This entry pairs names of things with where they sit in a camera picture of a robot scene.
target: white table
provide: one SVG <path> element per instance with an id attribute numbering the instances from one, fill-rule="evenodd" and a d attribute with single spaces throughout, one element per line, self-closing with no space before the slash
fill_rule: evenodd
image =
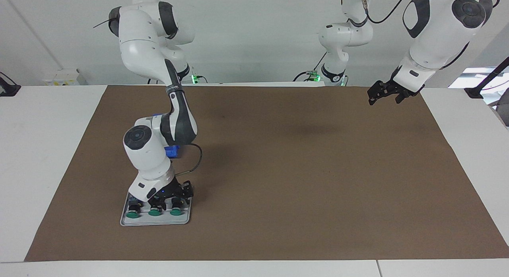
<path id="1" fill-rule="evenodd" d="M 4 205 L 0 213 L 0 277 L 126 276 L 170 271 L 222 277 L 379 277 L 380 270 L 383 277 L 508 275 L 509 260 L 22 263 L 105 88 L 105 85 L 23 87 L 15 97 L 0 98 L 0 201 Z M 505 169 L 509 161 L 509 132 L 482 100 L 469 99 L 462 90 L 425 89 L 422 96 L 508 242 L 509 182 Z M 19 194 L 28 194 L 30 203 L 38 206 L 19 206 Z"/>

